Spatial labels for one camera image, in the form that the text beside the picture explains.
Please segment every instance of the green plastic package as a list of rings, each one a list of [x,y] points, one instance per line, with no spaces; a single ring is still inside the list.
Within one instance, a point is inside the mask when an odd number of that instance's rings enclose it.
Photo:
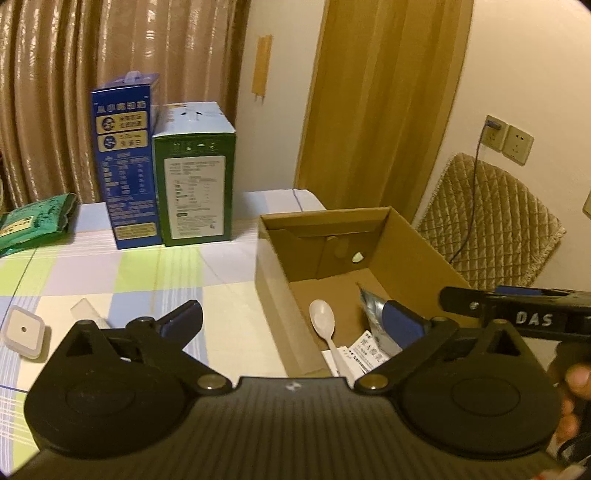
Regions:
[[[0,218],[0,257],[64,236],[75,207],[76,195],[66,193],[5,213]]]

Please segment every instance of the quilted cushion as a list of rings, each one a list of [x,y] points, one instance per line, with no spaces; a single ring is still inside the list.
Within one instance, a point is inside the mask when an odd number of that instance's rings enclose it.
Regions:
[[[450,260],[468,232],[474,158],[449,162],[417,230]],[[481,290],[531,285],[566,232],[528,188],[498,167],[478,162],[474,226],[453,267]]]

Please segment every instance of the spoon handle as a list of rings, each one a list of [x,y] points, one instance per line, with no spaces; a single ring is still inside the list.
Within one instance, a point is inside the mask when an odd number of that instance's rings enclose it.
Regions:
[[[328,343],[330,353],[332,353],[333,360],[335,361],[337,375],[340,377],[345,377],[349,385],[352,386],[355,383],[355,377],[351,373],[351,370],[347,365],[347,362],[340,354],[340,352],[336,349],[335,343],[332,341],[332,338],[329,338],[326,341],[326,343]]]

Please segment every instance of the tablecloth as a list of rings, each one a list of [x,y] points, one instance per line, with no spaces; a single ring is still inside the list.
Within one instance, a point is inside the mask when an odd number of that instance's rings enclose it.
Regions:
[[[322,209],[306,190],[241,193],[231,242],[117,250],[105,204],[81,205],[67,239],[0,259],[0,319],[18,305],[40,316],[50,333],[37,361],[19,357],[0,338],[0,470],[14,471],[37,451],[23,402],[82,298],[113,327],[197,299],[204,326],[187,353],[234,383],[244,375],[285,376],[254,287],[256,218]]]

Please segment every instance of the black ribbed surface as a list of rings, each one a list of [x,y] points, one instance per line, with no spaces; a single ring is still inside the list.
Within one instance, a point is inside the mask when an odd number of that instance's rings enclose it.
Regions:
[[[485,462],[437,450],[388,400],[353,393],[343,379],[246,378],[225,397],[202,398],[170,437],[142,452],[108,460],[43,452],[14,478],[529,480],[552,466],[544,453]]]

